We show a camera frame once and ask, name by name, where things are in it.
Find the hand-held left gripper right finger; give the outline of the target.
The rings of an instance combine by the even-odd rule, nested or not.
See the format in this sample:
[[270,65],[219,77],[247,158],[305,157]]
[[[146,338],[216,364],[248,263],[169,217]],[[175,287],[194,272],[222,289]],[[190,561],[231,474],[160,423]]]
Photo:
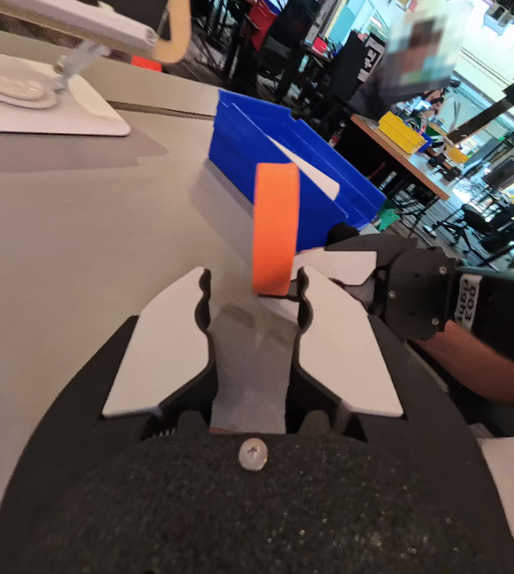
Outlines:
[[298,373],[351,413],[401,418],[404,409],[361,302],[311,265],[297,279]]

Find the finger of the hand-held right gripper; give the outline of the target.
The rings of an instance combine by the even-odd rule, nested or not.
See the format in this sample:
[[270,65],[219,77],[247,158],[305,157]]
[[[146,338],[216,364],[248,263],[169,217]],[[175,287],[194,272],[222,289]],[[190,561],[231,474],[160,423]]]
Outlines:
[[377,266],[375,251],[327,251],[308,250],[295,256],[293,262],[293,280],[298,270],[311,266],[329,279],[347,286],[365,283]]

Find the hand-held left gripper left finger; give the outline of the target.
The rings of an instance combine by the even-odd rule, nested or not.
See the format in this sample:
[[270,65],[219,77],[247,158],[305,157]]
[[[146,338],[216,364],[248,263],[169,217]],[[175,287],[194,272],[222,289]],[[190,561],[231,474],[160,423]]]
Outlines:
[[197,410],[209,420],[218,392],[209,333],[211,272],[196,267],[157,294],[140,313],[102,416],[154,414],[176,420]]

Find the orange tape roll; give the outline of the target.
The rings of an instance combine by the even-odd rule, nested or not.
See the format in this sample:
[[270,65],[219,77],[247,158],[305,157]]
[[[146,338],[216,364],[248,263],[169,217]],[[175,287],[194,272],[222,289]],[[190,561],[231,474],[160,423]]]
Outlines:
[[253,292],[284,297],[289,292],[299,219],[299,169],[260,163],[253,195]]

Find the blue plastic bin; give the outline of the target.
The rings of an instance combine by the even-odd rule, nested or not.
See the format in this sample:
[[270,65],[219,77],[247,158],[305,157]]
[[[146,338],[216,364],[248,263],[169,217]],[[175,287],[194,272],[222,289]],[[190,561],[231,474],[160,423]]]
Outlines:
[[219,91],[208,157],[251,203],[257,165],[291,162],[268,135],[340,185],[331,201],[299,170],[297,251],[325,246],[339,223],[361,230],[373,221],[384,194],[303,120],[294,119],[287,107]]

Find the person's right forearm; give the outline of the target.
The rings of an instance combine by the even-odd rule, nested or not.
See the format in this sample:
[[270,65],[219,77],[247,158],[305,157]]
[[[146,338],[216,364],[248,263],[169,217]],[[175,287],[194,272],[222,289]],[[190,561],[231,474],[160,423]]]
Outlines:
[[514,362],[460,325],[449,321],[443,331],[415,344],[470,391],[514,406]]

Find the green crate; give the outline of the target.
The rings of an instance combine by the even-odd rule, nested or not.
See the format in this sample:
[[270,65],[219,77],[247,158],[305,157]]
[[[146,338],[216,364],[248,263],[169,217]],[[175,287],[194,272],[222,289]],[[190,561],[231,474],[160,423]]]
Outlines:
[[380,232],[384,232],[393,223],[400,219],[402,209],[391,199],[386,199],[377,213],[377,223],[374,227]]

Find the black office chair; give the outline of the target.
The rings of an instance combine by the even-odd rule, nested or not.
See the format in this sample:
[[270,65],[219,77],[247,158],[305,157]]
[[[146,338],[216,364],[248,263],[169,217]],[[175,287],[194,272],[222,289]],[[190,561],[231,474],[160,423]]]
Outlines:
[[452,236],[451,248],[458,248],[464,242],[464,255],[473,254],[482,262],[490,254],[494,258],[507,254],[514,248],[514,204],[497,202],[497,209],[491,219],[487,219],[470,204],[463,204],[459,211],[461,216],[454,221],[450,218],[433,224],[431,233],[443,228]]

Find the wooden background table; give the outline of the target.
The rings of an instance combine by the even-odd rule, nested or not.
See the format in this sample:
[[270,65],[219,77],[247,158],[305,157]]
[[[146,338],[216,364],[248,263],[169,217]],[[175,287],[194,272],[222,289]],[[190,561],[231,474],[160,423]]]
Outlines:
[[368,137],[376,142],[386,153],[395,159],[404,169],[408,170],[424,187],[434,193],[439,199],[448,201],[452,197],[454,182],[447,183],[442,175],[433,171],[427,159],[422,154],[405,153],[393,140],[388,138],[377,127],[377,124],[356,114],[351,121]]

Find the black tilted panel on stand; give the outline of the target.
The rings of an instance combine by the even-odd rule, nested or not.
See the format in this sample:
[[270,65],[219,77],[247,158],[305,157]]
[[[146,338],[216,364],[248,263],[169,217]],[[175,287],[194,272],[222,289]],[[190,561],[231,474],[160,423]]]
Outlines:
[[451,145],[458,145],[479,131],[482,131],[487,125],[499,116],[507,113],[514,107],[514,80],[504,91],[504,97],[492,104],[486,110],[464,122],[461,126],[452,129],[447,133],[445,139]]

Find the white folding stand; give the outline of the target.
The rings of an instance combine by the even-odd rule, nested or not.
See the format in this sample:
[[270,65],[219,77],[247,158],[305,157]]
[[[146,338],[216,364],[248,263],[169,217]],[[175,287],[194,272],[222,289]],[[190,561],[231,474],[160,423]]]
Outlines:
[[80,38],[49,66],[0,54],[0,133],[126,137],[129,124],[80,72],[112,49],[149,55],[158,34],[103,2],[0,1],[0,13]]

